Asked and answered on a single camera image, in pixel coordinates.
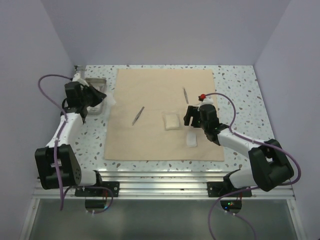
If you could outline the bagged gauze pad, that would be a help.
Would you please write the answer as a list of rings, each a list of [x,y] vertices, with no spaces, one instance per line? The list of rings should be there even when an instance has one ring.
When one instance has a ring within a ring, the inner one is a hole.
[[[178,111],[163,111],[162,120],[166,131],[178,130],[181,127]]]

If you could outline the steel tweezers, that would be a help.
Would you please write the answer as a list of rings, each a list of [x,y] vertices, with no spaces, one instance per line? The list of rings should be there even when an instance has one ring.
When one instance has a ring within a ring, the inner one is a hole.
[[[141,114],[142,114],[142,112],[143,112],[143,110],[145,109],[145,107],[143,106],[140,110],[139,110],[139,112],[137,113],[137,115],[135,116],[135,118],[134,118],[134,120],[133,120],[133,122],[132,122],[132,126],[134,126],[135,125],[135,123],[137,122],[137,120],[140,118],[140,116],[141,116]]]
[[[183,89],[183,94],[184,94],[185,102],[186,102],[187,104],[189,104],[187,91],[186,91],[185,87],[182,87],[182,89]]]

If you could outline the white gauze roll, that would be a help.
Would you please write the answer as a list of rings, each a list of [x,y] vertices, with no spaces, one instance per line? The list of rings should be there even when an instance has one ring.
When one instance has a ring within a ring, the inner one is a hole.
[[[186,146],[189,148],[197,147],[197,135],[194,132],[188,132],[186,135]]]
[[[104,99],[104,103],[106,106],[113,107],[117,104],[114,94],[112,92],[107,92],[106,97]]]

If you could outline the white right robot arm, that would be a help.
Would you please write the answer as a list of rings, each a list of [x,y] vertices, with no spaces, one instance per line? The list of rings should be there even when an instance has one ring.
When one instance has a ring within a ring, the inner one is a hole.
[[[277,140],[256,143],[245,135],[231,132],[229,125],[219,121],[216,108],[211,104],[189,105],[183,121],[185,126],[201,128],[210,142],[249,159],[250,168],[234,170],[223,177],[215,188],[220,195],[232,197],[248,187],[268,192],[294,176],[294,169]]]

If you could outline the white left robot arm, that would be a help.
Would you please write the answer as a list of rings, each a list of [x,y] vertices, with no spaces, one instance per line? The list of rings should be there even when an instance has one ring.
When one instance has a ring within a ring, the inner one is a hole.
[[[57,105],[61,109],[58,129],[50,142],[34,154],[39,179],[45,190],[86,186],[87,192],[96,197],[103,193],[104,184],[96,170],[81,169],[72,145],[86,121],[88,107],[99,105],[107,95],[79,81],[65,84],[64,89],[67,106]]]

